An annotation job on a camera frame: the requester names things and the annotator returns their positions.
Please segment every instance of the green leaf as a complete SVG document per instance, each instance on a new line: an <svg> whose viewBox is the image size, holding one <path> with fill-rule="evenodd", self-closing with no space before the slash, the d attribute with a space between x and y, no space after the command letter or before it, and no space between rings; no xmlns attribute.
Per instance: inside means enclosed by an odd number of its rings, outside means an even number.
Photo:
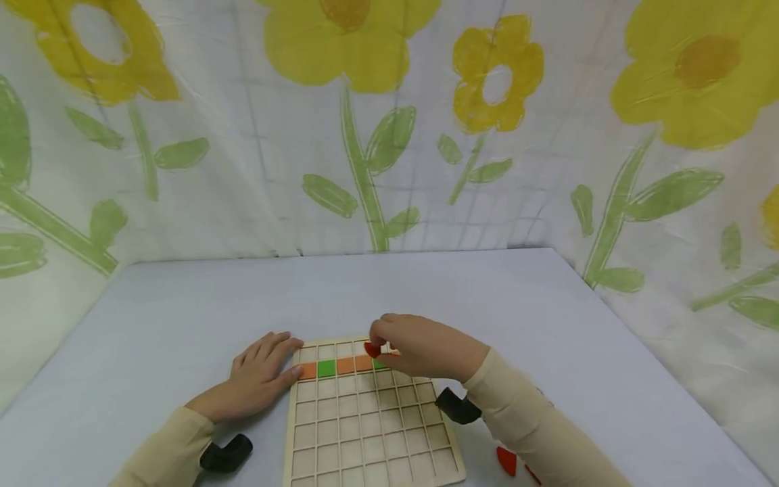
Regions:
<svg viewBox="0 0 779 487"><path fill-rule="evenodd" d="M378 176L397 162L411 140L416 119L414 107L394 108L384 115L365 150L365 163L371 175Z"/></svg>
<svg viewBox="0 0 779 487"><path fill-rule="evenodd" d="M419 209L416 206L407 208L388 221L385 225L387 238L396 238L411 230L419 223Z"/></svg>
<svg viewBox="0 0 779 487"><path fill-rule="evenodd" d="M303 175L303 191L309 198L344 218L351 218L357 209L354 196L320 175Z"/></svg>
<svg viewBox="0 0 779 487"><path fill-rule="evenodd" d="M619 292L638 292L643 288L643 273L630 267L612 267L598 273L597 283Z"/></svg>
<svg viewBox="0 0 779 487"><path fill-rule="evenodd" d="M30 125L22 101L0 75L0 182L16 188L30 180Z"/></svg>
<svg viewBox="0 0 779 487"><path fill-rule="evenodd" d="M208 139L203 137L172 143L154 154L154 163L160 169L189 169L199 163L210 148Z"/></svg>
<svg viewBox="0 0 779 487"><path fill-rule="evenodd" d="M443 160L449 164L454 165L463 160L463 153L460 152L460 148L457 146L457 142L455 142L452 137L449 137L445 133L441 134L439 137L438 146L439 154L441 154Z"/></svg>
<svg viewBox="0 0 779 487"><path fill-rule="evenodd" d="M722 231L720 238L720 262L727 270L741 267L741 230L735 222Z"/></svg>
<svg viewBox="0 0 779 487"><path fill-rule="evenodd" d="M626 208L633 221L652 221L693 205L714 191L725 176L702 168L677 171L638 193Z"/></svg>
<svg viewBox="0 0 779 487"><path fill-rule="evenodd" d="M571 192L571 204L579 218L582 236L589 237L595 231L592 226L592 190L585 185L578 185Z"/></svg>
<svg viewBox="0 0 779 487"><path fill-rule="evenodd" d="M122 148L125 138L103 122L71 107L65 107L65 113L70 118L70 122L87 139L99 143L106 149L118 150Z"/></svg>
<svg viewBox="0 0 779 487"><path fill-rule="evenodd" d="M90 240L100 249L114 244L114 238L127 225L127 214L113 199L104 199L92 207Z"/></svg>
<svg viewBox="0 0 779 487"><path fill-rule="evenodd" d="M739 315L779 331L779 301L760 296L742 296L731 299L728 304Z"/></svg>
<svg viewBox="0 0 779 487"><path fill-rule="evenodd" d="M512 164L514 164L514 161L511 158L485 164L479 169L471 172L468 176L468 181L478 185L493 182L511 169Z"/></svg>
<svg viewBox="0 0 779 487"><path fill-rule="evenodd" d="M46 264L44 241L26 233L0 234L0 279L21 276Z"/></svg>

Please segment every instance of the colored tile row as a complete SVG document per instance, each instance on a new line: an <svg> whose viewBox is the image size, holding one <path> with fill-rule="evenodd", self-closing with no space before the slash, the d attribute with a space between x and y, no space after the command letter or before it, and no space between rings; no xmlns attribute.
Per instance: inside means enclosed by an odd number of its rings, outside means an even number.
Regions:
<svg viewBox="0 0 779 487"><path fill-rule="evenodd" d="M336 374L344 376L354 372L367 372L368 370L380 370L386 367L367 355L356 357L322 360L319 362L306 362L300 364L303 373L301 380L314 379L316 377L333 377Z"/></svg>

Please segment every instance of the hand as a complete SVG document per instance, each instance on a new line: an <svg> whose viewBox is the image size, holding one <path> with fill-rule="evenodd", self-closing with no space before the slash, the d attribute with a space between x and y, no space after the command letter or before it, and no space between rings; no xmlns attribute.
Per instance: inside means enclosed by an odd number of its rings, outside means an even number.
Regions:
<svg viewBox="0 0 779 487"><path fill-rule="evenodd" d="M293 367L279 375L289 355L303 346L288 331L268 333L233 360L230 379L189 401L185 407L214 423L255 415L292 387L303 372Z"/></svg>
<svg viewBox="0 0 779 487"><path fill-rule="evenodd" d="M413 377L454 379L474 376L489 353L479 340L443 323L416 315L387 314L371 325L371 343L389 342L400 355L381 354L379 362Z"/></svg>

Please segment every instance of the green stem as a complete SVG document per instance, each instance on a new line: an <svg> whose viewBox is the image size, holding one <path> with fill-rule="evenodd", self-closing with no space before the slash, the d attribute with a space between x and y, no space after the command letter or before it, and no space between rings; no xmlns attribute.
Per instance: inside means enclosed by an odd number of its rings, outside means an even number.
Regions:
<svg viewBox="0 0 779 487"><path fill-rule="evenodd" d="M779 262L773 263L765 269L758 270L754 274L739 282L727 286L721 291L717 291L713 294L706 296L705 298L697 299L691 302L690 308L693 311L700 311L701 309L709 308L714 305L718 305L721 302L729 301L732 298L748 291L752 288L757 288L763 284L774 282L779 278Z"/></svg>
<svg viewBox="0 0 779 487"><path fill-rule="evenodd" d="M154 165L154 155L151 152L149 134L146 133L146 126L143 124L141 112L138 110L135 100L127 102L127 112L132 123L132 131L136 134L138 149L141 152L143 183L146 186L146 194L152 201L159 201L160 188L157 185L157 166Z"/></svg>
<svg viewBox="0 0 779 487"><path fill-rule="evenodd" d="M449 197L450 206L452 206L454 203L457 202L457 198L460 197L460 193L463 191L465 184L468 182L468 178L471 176L471 173L474 171L474 166L476 165L476 161L479 160L479 154L481 153L481 148L485 145L486 136L487 136L487 132L482 132L481 134L479 134L479 138L476 139L476 144L474 145L474 148L471 151L471 156L468 158L468 164L465 164L465 169L463 170L463 174L460 175L460 179L457 180L457 184L454 185L454 189L452 190L452 195Z"/></svg>
<svg viewBox="0 0 779 487"><path fill-rule="evenodd" d="M593 289L597 286L599 275L605 269L608 258L612 255L617 243L617 238L619 238L619 233L622 231L622 224L625 223L625 210L630 203L633 186L636 184L644 156L653 138L654 134L647 137L625 160L614 180L612 192L606 200L601 226L597 230L595 242L590 250L590 256L583 273L584 282Z"/></svg>
<svg viewBox="0 0 779 487"><path fill-rule="evenodd" d="M365 214L365 222L368 224L368 233L371 235L373 252L389 252L390 240L387 238L384 228L384 213L382 213L376 187L373 185L373 177L368 171L360 136L357 134L354 113L351 110L349 87L345 85L341 95L341 134L344 138L351 175L354 177L362 211Z"/></svg>
<svg viewBox="0 0 779 487"><path fill-rule="evenodd" d="M104 276L110 276L116 269L118 262L111 254L96 247L89 237L26 193L0 185L0 208L57 242Z"/></svg>

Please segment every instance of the orange tile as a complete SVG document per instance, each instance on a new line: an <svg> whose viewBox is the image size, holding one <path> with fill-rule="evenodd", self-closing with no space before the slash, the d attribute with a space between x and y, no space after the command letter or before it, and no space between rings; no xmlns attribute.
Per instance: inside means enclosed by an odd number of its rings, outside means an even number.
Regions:
<svg viewBox="0 0 779 487"><path fill-rule="evenodd" d="M357 372L373 370L373 359L367 355L359 355L354 357L354 367L357 369Z"/></svg>
<svg viewBox="0 0 779 487"><path fill-rule="evenodd" d="M343 374L351 374L354 372L354 357L339 358L338 362L336 362L336 367L338 369L339 376L342 376Z"/></svg>
<svg viewBox="0 0 779 487"><path fill-rule="evenodd" d="M316 362L308 362L299 365L303 368L303 373L300 375L300 380L316 378Z"/></svg>

